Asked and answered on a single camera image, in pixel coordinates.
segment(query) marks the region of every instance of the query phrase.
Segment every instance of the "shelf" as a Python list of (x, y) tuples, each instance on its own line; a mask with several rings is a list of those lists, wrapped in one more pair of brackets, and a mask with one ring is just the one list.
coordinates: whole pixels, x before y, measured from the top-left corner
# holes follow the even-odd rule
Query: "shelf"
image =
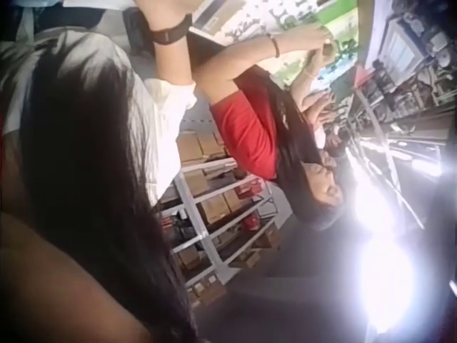
[(178, 253), (178, 252), (180, 252), (180, 251), (182, 251), (182, 250), (184, 250), (186, 248), (189, 248), (191, 245), (194, 245), (195, 243), (197, 243), (199, 241), (201, 241), (201, 236), (197, 235), (194, 238), (188, 240), (187, 242), (184, 242), (183, 244), (180, 244), (177, 247), (174, 247), (172, 249), (172, 252), (174, 254), (176, 254), (176, 253)]
[(171, 216), (171, 215), (175, 214), (178, 211), (181, 211), (182, 209), (184, 209), (184, 205), (183, 204), (179, 204), (179, 205), (170, 207), (169, 209), (165, 209), (161, 213), (162, 213), (163, 217), (168, 217), (168, 216)]
[(193, 164), (191, 166), (183, 166), (181, 168), (181, 171), (183, 173), (188, 173), (188, 172), (193, 172), (194, 170), (209, 169), (209, 168), (214, 168), (215, 166), (225, 166), (225, 165), (232, 165), (232, 164), (236, 164), (236, 161), (230, 157), (228, 159), (217, 159), (215, 161)]
[(228, 215), (228, 219), (231, 219), (228, 223), (224, 224), (221, 228), (214, 230), (211, 230), (211, 225), (208, 228), (208, 231), (212, 232), (209, 236), (211, 239), (216, 238), (218, 235), (223, 234), (225, 231), (230, 229), (233, 225), (239, 223), (243, 218), (246, 218), (248, 215), (259, 209), (262, 205), (264, 205), (266, 202), (268, 202), (271, 199), (271, 197), (268, 197), (266, 199), (263, 199), (259, 202), (254, 202), (252, 204), (248, 204), (244, 206), (243, 208), (239, 209), (238, 211), (234, 212), (231, 215)]
[(196, 204), (199, 204), (201, 202), (204, 202), (205, 200), (208, 200), (212, 197), (215, 197), (216, 195), (220, 195), (220, 194), (223, 194), (227, 191), (230, 191), (231, 189), (234, 189), (238, 186), (241, 186), (247, 182), (250, 182), (250, 181), (253, 181), (255, 179), (258, 179), (258, 177), (254, 176), (254, 175), (248, 175), (247, 177), (245, 177), (244, 179), (238, 181), (238, 182), (235, 182), (234, 184), (229, 184), (228, 186), (225, 186), (225, 187), (222, 187), (220, 189), (217, 189), (215, 191), (212, 191), (212, 192), (209, 192), (207, 194), (203, 194), (199, 197), (196, 197), (194, 198), (194, 201)]
[(231, 263), (241, 253), (248, 249), (273, 223), (275, 216), (262, 219), (262, 227), (256, 232), (244, 232), (233, 242), (219, 252), (224, 264)]
[(202, 13), (213, 3), (213, 0), (203, 0), (197, 10), (192, 13), (192, 22), (195, 23), (199, 20)]
[(183, 271), (186, 287), (190, 287), (215, 270), (209, 259), (204, 259), (197, 267)]

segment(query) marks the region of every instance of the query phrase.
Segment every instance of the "woman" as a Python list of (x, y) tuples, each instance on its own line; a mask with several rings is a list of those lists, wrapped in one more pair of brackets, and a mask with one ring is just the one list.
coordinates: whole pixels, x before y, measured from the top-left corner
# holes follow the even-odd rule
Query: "woman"
[(334, 58), (323, 53), (330, 38), (317, 24), (299, 26), (230, 46), (194, 72), (238, 165), (278, 184), (294, 214), (307, 223), (317, 220), (316, 229), (325, 229), (337, 217), (342, 194), (331, 171), (322, 166), (313, 129), (301, 115), (309, 107), (311, 81), (282, 91), (268, 73), (253, 66), (291, 51), (316, 49), (310, 69), (302, 73), (315, 76)]
[(64, 30), (1, 55), (1, 295), (14, 342), (198, 341), (153, 208), (195, 102), (189, 17), (178, 1), (136, 3), (158, 79), (143, 84), (99, 34)]

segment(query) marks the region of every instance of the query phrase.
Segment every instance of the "watch strap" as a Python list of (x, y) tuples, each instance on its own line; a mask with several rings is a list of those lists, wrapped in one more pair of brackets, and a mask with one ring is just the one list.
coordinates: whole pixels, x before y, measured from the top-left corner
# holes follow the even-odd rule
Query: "watch strap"
[(151, 31), (151, 38), (154, 43), (170, 45), (185, 37), (192, 26), (192, 15), (187, 14), (183, 21), (170, 29)]

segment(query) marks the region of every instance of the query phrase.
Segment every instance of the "sleeve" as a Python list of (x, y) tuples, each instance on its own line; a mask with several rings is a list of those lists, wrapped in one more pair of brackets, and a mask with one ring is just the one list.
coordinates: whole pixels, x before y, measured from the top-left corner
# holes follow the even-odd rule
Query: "sleeve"
[(131, 116), (134, 146), (144, 146), (145, 160), (137, 168), (146, 170), (151, 203), (155, 204), (179, 173), (176, 138), (184, 113), (196, 102), (195, 84), (174, 86), (167, 81), (136, 75), (134, 109)]
[(276, 175), (276, 145), (243, 91), (211, 107), (214, 121), (231, 156), (246, 171), (264, 179)]
[(176, 139), (184, 114), (197, 101), (194, 94), (195, 83), (176, 86), (164, 80), (147, 79), (144, 85), (157, 105), (157, 120), (161, 121), (163, 133)]

